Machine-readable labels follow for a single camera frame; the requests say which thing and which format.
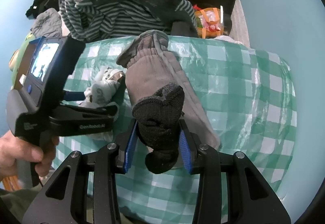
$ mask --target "red object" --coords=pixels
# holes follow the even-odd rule
[[[195,4],[195,5],[193,6],[193,9],[196,9],[196,10],[202,10],[201,8],[199,8],[199,7],[197,6],[197,4]]]

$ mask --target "human hand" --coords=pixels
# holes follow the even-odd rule
[[[29,142],[15,137],[11,131],[0,138],[0,181],[8,176],[17,175],[17,159],[37,162],[35,171],[39,176],[46,176],[56,155],[59,144],[57,136],[46,144],[44,151]]]

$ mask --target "device screen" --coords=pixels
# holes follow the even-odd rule
[[[31,68],[31,73],[33,74],[33,76],[39,78],[41,81],[44,80],[45,73],[58,47],[59,47],[58,43],[43,44],[42,48],[39,50],[37,57],[33,63],[33,67]]]

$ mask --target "gingham tablecloth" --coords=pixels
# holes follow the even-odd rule
[[[65,89],[84,91],[103,65],[123,69],[115,61],[132,40],[87,44]],[[286,62],[273,53],[219,40],[170,37],[169,50],[179,59],[221,138],[219,151],[246,153],[277,191],[292,159],[297,123],[295,90]],[[127,91],[116,95],[115,101],[121,109],[114,135],[125,131],[132,118]],[[61,137],[53,166],[57,168],[73,150],[85,154],[105,144],[87,136]],[[148,223],[192,223],[199,176],[189,175],[185,169],[154,175],[145,167],[146,154],[147,148],[138,141],[128,174],[116,175],[120,211]],[[92,182],[91,174],[89,193]],[[226,221],[225,175],[222,191]]]

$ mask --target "striped fabric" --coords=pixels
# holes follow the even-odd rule
[[[183,0],[176,8],[176,11],[182,10],[188,13],[196,27],[192,4]],[[62,0],[60,11],[72,37],[80,41],[140,35],[152,29],[168,35],[171,31],[148,8],[134,1],[93,5],[91,0]]]

